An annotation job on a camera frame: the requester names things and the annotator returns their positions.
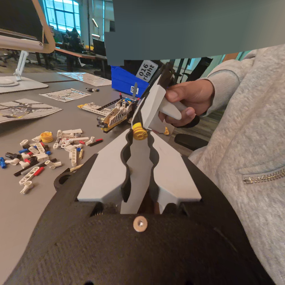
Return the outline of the black lego tyre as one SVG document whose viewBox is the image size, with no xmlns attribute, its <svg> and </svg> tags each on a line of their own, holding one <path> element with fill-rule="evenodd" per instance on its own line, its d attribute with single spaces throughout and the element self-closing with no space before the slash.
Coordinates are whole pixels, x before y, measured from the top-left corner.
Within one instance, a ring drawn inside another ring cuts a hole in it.
<svg viewBox="0 0 285 285">
<path fill-rule="evenodd" d="M 60 190 L 62 185 L 73 175 L 73 172 L 70 171 L 70 168 L 64 170 L 59 176 L 54 180 L 55 191 Z"/>
</svg>

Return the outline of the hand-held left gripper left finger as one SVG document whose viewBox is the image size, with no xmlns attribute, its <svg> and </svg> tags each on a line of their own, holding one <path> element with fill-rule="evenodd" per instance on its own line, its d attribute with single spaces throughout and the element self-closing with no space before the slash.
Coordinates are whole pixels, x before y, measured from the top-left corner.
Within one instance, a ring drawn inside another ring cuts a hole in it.
<svg viewBox="0 0 285 285">
<path fill-rule="evenodd" d="M 121 204 L 131 192 L 127 164 L 133 143 L 133 130 L 127 129 L 97 154 L 95 162 L 77 196 L 79 201 Z"/>
</svg>

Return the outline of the person's right forearm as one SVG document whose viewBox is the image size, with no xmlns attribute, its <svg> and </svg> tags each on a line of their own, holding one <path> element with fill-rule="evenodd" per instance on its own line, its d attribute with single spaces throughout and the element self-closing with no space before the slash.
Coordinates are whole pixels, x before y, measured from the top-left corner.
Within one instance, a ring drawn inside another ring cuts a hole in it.
<svg viewBox="0 0 285 285">
<path fill-rule="evenodd" d="M 198 79 L 198 81 L 209 81 L 213 86 L 214 93 L 210 107 L 200 115 L 201 117 L 206 117 L 228 104 L 240 83 L 252 68 L 259 51 L 261 49 L 250 51 L 241 61 L 225 61 L 215 67 L 207 77 Z"/>
</svg>

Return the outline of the printed paper leaflet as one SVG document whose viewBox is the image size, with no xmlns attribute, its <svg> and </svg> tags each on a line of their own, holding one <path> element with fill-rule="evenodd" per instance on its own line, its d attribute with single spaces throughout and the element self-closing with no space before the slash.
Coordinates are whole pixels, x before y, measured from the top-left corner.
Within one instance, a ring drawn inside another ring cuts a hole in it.
<svg viewBox="0 0 285 285">
<path fill-rule="evenodd" d="M 85 82 L 87 84 L 90 84 L 95 87 L 101 87 L 101 86 L 109 86 L 112 85 L 112 81 L 95 76 L 90 73 L 85 72 L 58 72 L 58 74 L 64 75 L 66 77 Z"/>
</svg>

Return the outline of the person's right hand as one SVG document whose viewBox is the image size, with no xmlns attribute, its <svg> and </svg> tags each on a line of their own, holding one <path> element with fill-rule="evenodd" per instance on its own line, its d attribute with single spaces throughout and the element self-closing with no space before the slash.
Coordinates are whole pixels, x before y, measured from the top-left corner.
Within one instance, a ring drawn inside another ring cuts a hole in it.
<svg viewBox="0 0 285 285">
<path fill-rule="evenodd" d="M 171 103 L 181 102 L 186 109 L 181 111 L 180 120 L 161 112 L 159 118 L 162 122 L 165 121 L 174 127 L 185 126 L 210 108 L 213 96 L 214 87 L 209 80 L 189 81 L 171 86 L 167 89 L 165 98 Z"/>
</svg>

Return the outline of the zebra sticker sheet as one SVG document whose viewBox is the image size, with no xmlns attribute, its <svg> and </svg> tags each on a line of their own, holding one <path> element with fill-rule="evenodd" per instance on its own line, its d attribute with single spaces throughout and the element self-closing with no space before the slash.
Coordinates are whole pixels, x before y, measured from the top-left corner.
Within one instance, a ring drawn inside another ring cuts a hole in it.
<svg viewBox="0 0 285 285">
<path fill-rule="evenodd" d="M 60 91 L 54 91 L 54 92 L 48 92 L 44 94 L 40 94 L 41 96 L 44 96 L 46 98 L 54 99 L 56 101 L 60 102 L 70 102 L 74 101 L 77 99 L 81 99 L 87 96 L 90 96 L 90 94 L 69 88 L 65 90 L 60 90 Z"/>
</svg>

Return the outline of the blue plastic bin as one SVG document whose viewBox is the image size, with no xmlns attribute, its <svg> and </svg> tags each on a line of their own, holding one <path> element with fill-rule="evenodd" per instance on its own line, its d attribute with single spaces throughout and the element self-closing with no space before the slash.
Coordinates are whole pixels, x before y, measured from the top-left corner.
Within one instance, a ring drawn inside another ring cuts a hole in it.
<svg viewBox="0 0 285 285">
<path fill-rule="evenodd" d="M 137 83 L 136 97 L 140 98 L 148 83 L 119 66 L 111 66 L 111 87 L 119 92 L 132 95 L 134 84 Z"/>
</svg>

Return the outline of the black office chair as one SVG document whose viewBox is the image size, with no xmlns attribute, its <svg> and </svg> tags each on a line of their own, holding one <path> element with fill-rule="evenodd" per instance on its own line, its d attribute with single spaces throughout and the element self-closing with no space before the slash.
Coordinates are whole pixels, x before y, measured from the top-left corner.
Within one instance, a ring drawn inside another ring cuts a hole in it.
<svg viewBox="0 0 285 285">
<path fill-rule="evenodd" d="M 208 141 L 189 134 L 177 134 L 174 138 L 174 142 L 191 151 L 195 151 L 208 145 Z"/>
</svg>

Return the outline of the person's grey hoodie torso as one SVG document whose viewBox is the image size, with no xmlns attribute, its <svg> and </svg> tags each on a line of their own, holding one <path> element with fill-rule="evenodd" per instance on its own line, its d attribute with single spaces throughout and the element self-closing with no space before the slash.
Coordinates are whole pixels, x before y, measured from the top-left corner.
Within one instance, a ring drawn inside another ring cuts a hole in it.
<svg viewBox="0 0 285 285">
<path fill-rule="evenodd" d="M 275 284 L 285 275 L 285 46 L 262 48 L 206 147 L 189 159 L 222 191 Z"/>
</svg>

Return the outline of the tilted desk monitor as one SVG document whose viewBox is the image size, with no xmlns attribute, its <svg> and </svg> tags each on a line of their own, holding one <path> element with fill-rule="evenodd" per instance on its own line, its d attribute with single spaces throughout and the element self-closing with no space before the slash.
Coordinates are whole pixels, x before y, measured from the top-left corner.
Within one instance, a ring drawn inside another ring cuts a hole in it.
<svg viewBox="0 0 285 285">
<path fill-rule="evenodd" d="M 0 1 L 0 48 L 49 54 L 55 47 L 38 0 Z"/>
</svg>

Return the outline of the zebra striped lego aircraft model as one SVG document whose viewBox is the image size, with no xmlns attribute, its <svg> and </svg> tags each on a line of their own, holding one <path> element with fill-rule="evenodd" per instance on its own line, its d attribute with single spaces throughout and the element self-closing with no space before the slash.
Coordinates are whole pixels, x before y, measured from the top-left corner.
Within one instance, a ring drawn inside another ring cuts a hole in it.
<svg viewBox="0 0 285 285">
<path fill-rule="evenodd" d="M 124 98 L 120 95 L 119 99 L 116 99 L 105 106 L 98 106 L 92 103 L 86 103 L 78 105 L 77 107 L 97 114 L 97 127 L 101 128 L 103 132 L 108 133 L 114 127 L 119 124 L 129 121 L 131 124 L 135 109 L 139 103 L 139 99 Z M 165 135 L 169 134 L 168 128 L 165 126 Z"/>
</svg>

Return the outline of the open instruction booklet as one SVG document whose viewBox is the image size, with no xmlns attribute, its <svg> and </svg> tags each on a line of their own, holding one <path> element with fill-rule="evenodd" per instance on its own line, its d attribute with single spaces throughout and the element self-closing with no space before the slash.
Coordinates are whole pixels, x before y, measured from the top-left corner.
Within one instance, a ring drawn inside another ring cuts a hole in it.
<svg viewBox="0 0 285 285">
<path fill-rule="evenodd" d="M 26 98 L 0 103 L 0 133 L 22 126 L 25 121 L 37 120 L 59 111 L 62 108 Z"/>
</svg>

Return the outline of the white monitor stand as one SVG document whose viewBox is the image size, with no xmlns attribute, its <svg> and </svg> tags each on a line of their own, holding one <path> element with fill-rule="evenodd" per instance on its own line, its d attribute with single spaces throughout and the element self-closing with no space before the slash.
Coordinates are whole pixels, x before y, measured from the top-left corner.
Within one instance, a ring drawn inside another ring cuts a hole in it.
<svg viewBox="0 0 285 285">
<path fill-rule="evenodd" d="M 17 68 L 12 76 L 0 77 L 0 93 L 9 93 L 16 91 L 35 90 L 47 88 L 48 85 L 23 77 L 22 72 L 25 66 L 25 62 L 29 53 L 27 51 L 21 51 Z"/>
</svg>

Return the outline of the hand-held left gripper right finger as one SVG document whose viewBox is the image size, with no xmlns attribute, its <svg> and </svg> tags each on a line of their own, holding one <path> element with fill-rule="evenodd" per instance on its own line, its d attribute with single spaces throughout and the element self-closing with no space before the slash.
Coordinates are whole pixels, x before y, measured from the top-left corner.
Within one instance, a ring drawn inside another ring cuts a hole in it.
<svg viewBox="0 0 285 285">
<path fill-rule="evenodd" d="M 168 204 L 179 206 L 182 202 L 197 202 L 201 195 L 190 175 L 182 156 L 153 131 L 148 132 L 149 159 L 153 166 L 149 194 L 159 204 L 162 213 Z"/>
</svg>

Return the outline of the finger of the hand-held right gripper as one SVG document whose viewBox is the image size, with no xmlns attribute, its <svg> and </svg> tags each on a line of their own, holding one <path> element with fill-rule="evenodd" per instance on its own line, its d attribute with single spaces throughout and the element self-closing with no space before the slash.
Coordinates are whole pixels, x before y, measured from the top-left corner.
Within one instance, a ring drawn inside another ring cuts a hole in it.
<svg viewBox="0 0 285 285">
<path fill-rule="evenodd" d="M 158 133 L 165 132 L 165 124 L 159 118 L 159 106 L 166 94 L 165 88 L 159 84 L 161 75 L 154 82 L 141 108 L 142 126 L 144 129 Z"/>
<path fill-rule="evenodd" d="M 141 124 L 141 127 L 143 130 L 146 130 L 146 128 L 143 126 L 143 120 L 142 120 L 142 115 L 141 115 L 141 109 L 144 105 L 144 101 L 145 101 L 145 98 L 140 98 L 140 101 L 135 109 L 135 112 L 134 112 L 134 115 L 133 115 L 133 118 L 132 118 L 132 121 L 131 121 L 131 128 L 132 130 L 134 130 L 134 125 L 137 124 L 137 123 L 140 123 Z"/>
</svg>

